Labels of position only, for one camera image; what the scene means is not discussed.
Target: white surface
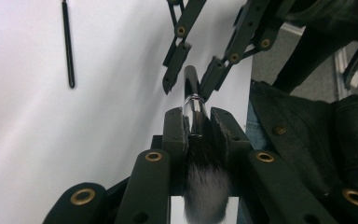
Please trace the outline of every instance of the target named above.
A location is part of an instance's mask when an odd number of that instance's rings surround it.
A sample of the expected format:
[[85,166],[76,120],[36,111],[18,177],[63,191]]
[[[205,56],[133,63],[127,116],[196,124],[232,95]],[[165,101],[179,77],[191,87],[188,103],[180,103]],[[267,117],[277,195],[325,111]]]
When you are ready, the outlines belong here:
[[[221,57],[241,0],[208,1],[187,39],[201,78]],[[183,103],[162,66],[173,38],[165,0],[69,0],[76,72],[67,81],[61,1],[0,1],[0,223],[41,223],[68,188],[110,188],[162,134]],[[231,70],[207,106],[246,121],[251,59]]]
[[[234,224],[237,223],[237,211],[238,211],[238,197],[228,198],[228,204],[226,208],[226,218],[220,224]],[[183,197],[175,196],[171,197],[171,205],[174,206],[171,211],[171,224],[183,224],[187,223],[184,218],[185,201]]]

